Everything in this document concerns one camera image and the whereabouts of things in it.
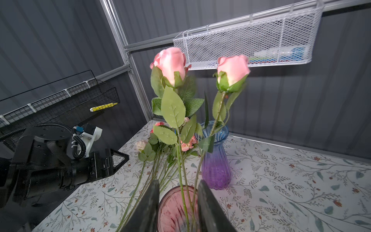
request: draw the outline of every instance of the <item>floral tablecloth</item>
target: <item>floral tablecloth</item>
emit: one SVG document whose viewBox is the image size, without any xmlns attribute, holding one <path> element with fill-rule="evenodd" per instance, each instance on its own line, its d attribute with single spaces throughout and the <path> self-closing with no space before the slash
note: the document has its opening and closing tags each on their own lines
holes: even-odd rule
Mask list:
<svg viewBox="0 0 371 232">
<path fill-rule="evenodd" d="M 115 231 L 143 165 L 134 144 L 154 123 L 119 150 L 130 160 L 114 176 L 81 185 L 33 231 Z M 371 231 L 371 165 L 232 136 L 224 147 L 233 179 L 212 192 L 237 231 Z M 197 156 L 186 161 L 189 184 L 198 162 Z M 143 179 L 151 165 L 145 170 Z M 178 181 L 173 178 L 160 197 Z"/>
</svg>

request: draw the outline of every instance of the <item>blue glass vase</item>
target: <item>blue glass vase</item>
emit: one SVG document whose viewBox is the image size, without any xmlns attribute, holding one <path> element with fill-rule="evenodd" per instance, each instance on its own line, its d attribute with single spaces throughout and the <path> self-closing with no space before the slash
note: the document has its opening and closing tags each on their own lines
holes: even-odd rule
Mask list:
<svg viewBox="0 0 371 232">
<path fill-rule="evenodd" d="M 204 137 L 210 135 L 213 124 L 214 121 L 209 121 L 209 125 L 203 130 Z M 225 189 L 231 182 L 232 171 L 223 146 L 228 134 L 229 131 L 227 127 L 223 127 L 215 134 L 213 152 L 206 152 L 202 162 L 202 179 L 206 181 L 211 189 Z"/>
</svg>

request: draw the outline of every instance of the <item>coiled cable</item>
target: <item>coiled cable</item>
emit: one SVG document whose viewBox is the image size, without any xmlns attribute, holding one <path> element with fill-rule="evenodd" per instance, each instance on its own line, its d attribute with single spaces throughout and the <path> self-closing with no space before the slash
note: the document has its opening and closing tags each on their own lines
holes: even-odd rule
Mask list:
<svg viewBox="0 0 371 232">
<path fill-rule="evenodd" d="M 47 122 L 47 123 L 41 123 L 34 125 L 33 127 L 61 127 L 63 129 L 68 130 L 72 134 L 72 155 L 75 159 L 79 160 L 84 157 L 85 152 L 86 152 L 86 146 L 84 141 L 76 134 L 76 128 L 69 128 L 67 125 L 60 124 L 60 123 L 53 123 L 53 122 Z M 15 134 L 18 134 L 20 132 L 23 132 L 27 129 L 28 127 L 17 129 L 15 131 L 9 132 L 5 135 L 0 136 L 0 141 L 3 141 Z M 78 145 L 81 147 L 81 151 L 78 153 Z"/>
</svg>

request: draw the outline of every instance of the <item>pink glass vase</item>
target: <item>pink glass vase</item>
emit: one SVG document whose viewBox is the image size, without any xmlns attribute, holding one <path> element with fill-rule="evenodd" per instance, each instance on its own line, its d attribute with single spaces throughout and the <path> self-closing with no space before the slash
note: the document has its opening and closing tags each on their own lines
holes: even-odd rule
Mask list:
<svg viewBox="0 0 371 232">
<path fill-rule="evenodd" d="M 203 130 L 204 137 L 210 135 L 213 124 L 214 121 L 210 121 L 206 129 Z M 223 143 L 227 139 L 228 134 L 229 131 L 227 127 L 223 127 L 215 134 L 213 152 L 207 152 L 202 162 L 202 179 L 206 181 L 211 189 L 225 189 L 231 182 L 232 171 L 223 147 Z"/>
<path fill-rule="evenodd" d="M 185 205 L 187 207 L 188 212 L 188 219 L 189 219 L 189 227 L 191 228 L 192 223 L 192 209 L 190 202 L 188 200 L 188 195 L 186 191 L 186 186 L 183 185 L 183 192 L 184 192 L 184 199 Z M 191 201 L 193 200 L 193 193 L 194 188 L 192 186 L 188 186 L 189 188 L 189 195 Z M 200 232 L 200 226 L 198 221 L 198 196 L 196 193 L 196 212 L 195 212 L 195 219 L 196 223 L 198 224 L 198 232 Z M 191 232 L 196 232 L 196 227 L 192 227 L 193 229 L 190 230 Z M 162 198 L 159 206 L 158 206 L 158 218 L 157 218 L 157 231 L 158 232 L 186 232 L 187 231 L 187 224 L 186 224 L 186 215 L 184 214 L 184 207 L 183 207 L 183 200 L 181 195 L 180 186 L 174 187 L 170 189 Z"/>
</svg>

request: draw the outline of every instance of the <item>gray corrugated wall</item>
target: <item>gray corrugated wall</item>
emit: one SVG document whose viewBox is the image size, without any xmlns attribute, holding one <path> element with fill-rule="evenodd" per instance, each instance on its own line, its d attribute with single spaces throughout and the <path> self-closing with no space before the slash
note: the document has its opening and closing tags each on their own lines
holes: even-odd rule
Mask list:
<svg viewBox="0 0 371 232">
<path fill-rule="evenodd" d="M 299 1 L 113 0 L 129 44 Z"/>
<path fill-rule="evenodd" d="M 204 4 L 203 1 L 187 1 L 188 19 L 193 22 L 190 27 L 201 26 L 201 21 L 197 20 L 198 9 L 202 11 L 203 24 L 216 21 L 211 7 L 213 5 L 197 8 L 200 2 Z M 234 16 L 252 13 L 246 7 L 247 1 L 243 1 L 245 7 L 238 5 L 236 8 L 237 2 L 241 4 L 240 1 L 233 1 L 233 9 L 238 10 L 239 14 Z M 175 26 L 176 22 L 179 25 L 187 21 L 185 18 L 183 20 L 185 13 L 179 9 L 182 5 L 174 8 L 177 12 L 175 14 L 172 9 L 168 9 L 169 14 L 162 13 L 161 4 L 167 9 L 172 1 L 167 4 L 165 0 L 150 4 L 145 4 L 144 1 L 125 4 L 127 9 L 119 11 L 129 13 L 127 24 L 123 24 L 127 37 L 132 36 L 129 39 L 131 42 L 162 36 L 167 32 L 173 33 L 178 28 L 188 28 Z M 136 4 L 143 4 L 144 12 L 135 13 L 135 10 L 141 10 Z M 151 13 L 151 4 L 157 13 Z M 269 4 L 265 7 L 261 7 L 259 11 L 271 8 Z M 217 11 L 217 20 L 230 18 L 229 9 L 225 6 L 220 14 Z M 180 15 L 181 19 L 176 21 L 174 15 Z M 311 63 L 252 68 L 248 88 L 232 108 L 232 117 L 228 122 L 230 131 L 370 158 L 371 31 L 368 29 L 368 22 L 371 22 L 369 7 L 340 14 L 327 12 L 321 20 Z M 149 81 L 149 64 L 164 48 L 166 46 L 132 53 L 149 100 L 155 97 Z M 203 97 L 203 92 L 206 91 L 211 102 L 216 93 L 215 79 L 211 77 L 214 72 L 215 70 L 190 72 L 197 77 L 199 97 Z"/>
<path fill-rule="evenodd" d="M 0 99 L 91 69 L 97 76 L 123 64 L 98 0 L 2 0 Z M 4 114 L 67 88 L 65 80 L 27 99 L 1 103 Z"/>
</svg>

